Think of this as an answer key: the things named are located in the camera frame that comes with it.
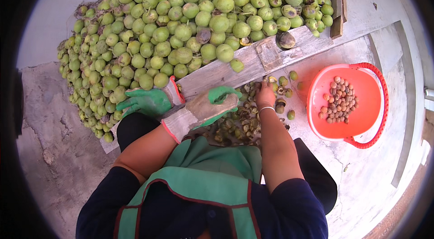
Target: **bracelet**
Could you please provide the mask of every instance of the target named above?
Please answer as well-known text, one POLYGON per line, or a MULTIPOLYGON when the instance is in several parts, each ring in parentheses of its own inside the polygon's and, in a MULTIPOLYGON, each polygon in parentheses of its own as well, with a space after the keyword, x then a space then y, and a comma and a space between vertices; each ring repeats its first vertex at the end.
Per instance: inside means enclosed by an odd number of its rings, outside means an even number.
POLYGON ((264 110, 265 108, 271 108, 271 109, 274 110, 274 112, 276 111, 276 110, 275 110, 273 107, 271 107, 271 106, 264 106, 264 107, 262 107, 262 108, 259 110, 258 114, 261 114, 261 111, 264 110))

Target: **apron strap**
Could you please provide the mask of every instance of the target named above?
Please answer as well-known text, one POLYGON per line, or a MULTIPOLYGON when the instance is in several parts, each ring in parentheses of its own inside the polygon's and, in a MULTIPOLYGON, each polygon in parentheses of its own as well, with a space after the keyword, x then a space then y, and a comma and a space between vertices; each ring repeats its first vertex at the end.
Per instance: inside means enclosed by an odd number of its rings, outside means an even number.
POLYGON ((131 202, 119 210, 121 217, 115 239, 138 237, 140 208, 150 185, 159 181, 182 199, 231 210, 238 239, 260 238, 250 202, 250 180, 220 172, 166 166, 153 173, 131 202))

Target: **person's arm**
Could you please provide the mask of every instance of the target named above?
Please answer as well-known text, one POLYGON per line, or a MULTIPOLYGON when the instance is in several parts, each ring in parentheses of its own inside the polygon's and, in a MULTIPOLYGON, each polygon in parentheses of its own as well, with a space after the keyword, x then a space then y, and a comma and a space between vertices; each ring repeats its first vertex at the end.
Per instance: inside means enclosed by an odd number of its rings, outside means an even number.
POLYGON ((163 125, 159 125, 129 144, 113 166, 121 166, 131 171, 142 185, 152 173, 162 168, 176 144, 163 125))
MULTIPOLYGON (((261 83, 256 91, 258 110, 265 106, 274 106, 276 100, 271 83, 261 83)), ((294 141, 277 117, 274 110, 262 109, 261 119, 262 171, 270 193, 282 182, 304 179, 298 162, 294 141)))
POLYGON ((160 126, 128 145, 113 166, 131 171, 142 185, 152 173, 162 168, 173 148, 190 129, 204 126, 207 121, 213 122, 236 108, 239 97, 241 93, 231 87, 204 91, 184 108, 163 119, 160 126))

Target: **concrete floor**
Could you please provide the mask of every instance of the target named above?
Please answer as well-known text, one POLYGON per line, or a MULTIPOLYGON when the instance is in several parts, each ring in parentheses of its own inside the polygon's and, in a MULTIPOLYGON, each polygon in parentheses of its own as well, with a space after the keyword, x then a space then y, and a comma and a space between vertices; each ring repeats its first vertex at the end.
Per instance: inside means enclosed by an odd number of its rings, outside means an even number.
MULTIPOLYGON (((39 0, 18 58, 25 93, 23 135, 17 141, 20 160, 42 213, 61 238, 74 238, 79 210, 118 155, 117 150, 106 155, 98 139, 80 123, 76 107, 68 101, 68 88, 58 73, 58 65, 52 62, 56 60, 58 43, 68 36, 74 22, 71 13, 82 1, 39 0), (53 4, 59 10, 47 10, 53 4)), ((339 185, 338 201, 327 216, 330 238, 359 239, 393 208, 420 165, 424 155, 420 146, 425 119, 424 81, 420 41, 413 34, 414 26, 405 3, 403 6, 400 0, 347 0, 347 3, 349 20, 344 24, 343 37, 334 41, 335 47, 288 69, 295 69, 308 84, 314 69, 334 63, 387 65, 384 73, 393 106, 386 131, 375 146, 359 150, 343 142, 322 141, 312 133, 306 120, 305 91, 294 95, 288 108, 296 111, 296 120, 290 124, 291 135, 303 139, 339 185), (373 2, 378 4, 378 11, 373 2), (402 57, 389 57, 379 52, 375 56, 368 34, 395 22, 404 27, 408 55, 404 52, 402 57), (408 95, 405 88, 411 87, 408 95), (410 117, 409 99, 415 101, 415 112, 410 117), (405 140, 406 122, 414 128, 405 140), (404 162, 399 184, 394 187, 391 182, 404 144, 408 145, 408 160, 404 162)), ((279 77, 283 72, 273 75, 279 77)), ((374 126, 358 140, 366 142, 375 132, 374 126)))
POLYGON ((17 140, 30 190, 60 238, 75 238, 81 207, 108 173, 119 150, 106 155, 68 101, 57 63, 24 68, 24 124, 17 140))

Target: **green rubber glove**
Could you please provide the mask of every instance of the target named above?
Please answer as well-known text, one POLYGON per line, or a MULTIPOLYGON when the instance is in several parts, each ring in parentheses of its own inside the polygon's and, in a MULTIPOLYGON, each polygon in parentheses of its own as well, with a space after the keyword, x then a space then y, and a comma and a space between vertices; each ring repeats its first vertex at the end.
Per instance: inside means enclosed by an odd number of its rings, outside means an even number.
MULTIPOLYGON (((234 88, 230 87, 230 86, 219 86, 213 89, 210 89, 208 92, 208 99, 210 100, 210 103, 213 105, 219 105, 222 104, 223 101, 226 99, 226 97, 231 94, 234 93, 238 96, 238 99, 242 97, 242 93, 236 91, 234 88)), ((209 120, 207 120, 206 122, 204 122, 203 124, 199 125, 194 129, 200 128, 200 127, 204 127, 207 125, 211 125, 213 124, 217 119, 223 117, 227 112, 235 112, 238 110, 238 107, 234 107, 231 110, 225 111, 224 113, 217 115, 213 118, 210 118, 209 120)))
POLYGON ((126 117, 134 112, 140 112, 150 117, 158 117, 172 108, 168 96, 160 89, 136 89, 126 91, 125 95, 130 98, 118 103, 116 106, 116 110, 118 111, 129 107, 122 117, 126 117))

